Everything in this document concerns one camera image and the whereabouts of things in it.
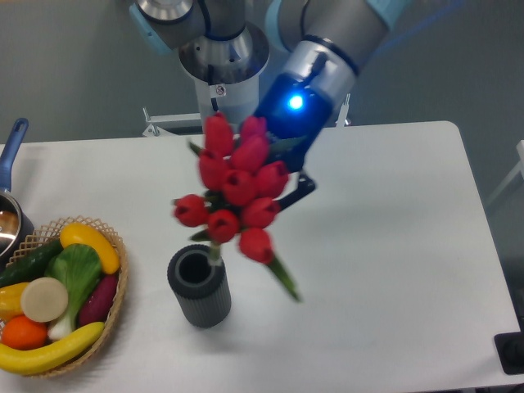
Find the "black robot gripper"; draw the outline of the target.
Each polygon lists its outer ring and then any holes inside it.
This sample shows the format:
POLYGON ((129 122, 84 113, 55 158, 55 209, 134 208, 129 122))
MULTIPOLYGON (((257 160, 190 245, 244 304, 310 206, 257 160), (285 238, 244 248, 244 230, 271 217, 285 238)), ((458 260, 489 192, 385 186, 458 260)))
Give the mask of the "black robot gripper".
POLYGON ((278 139, 301 138, 283 154, 289 171, 297 172, 296 189, 278 199, 285 210, 316 189, 316 182, 301 170, 305 155, 332 114, 332 102, 288 74, 280 74, 256 107, 254 116, 266 119, 267 130, 278 139))

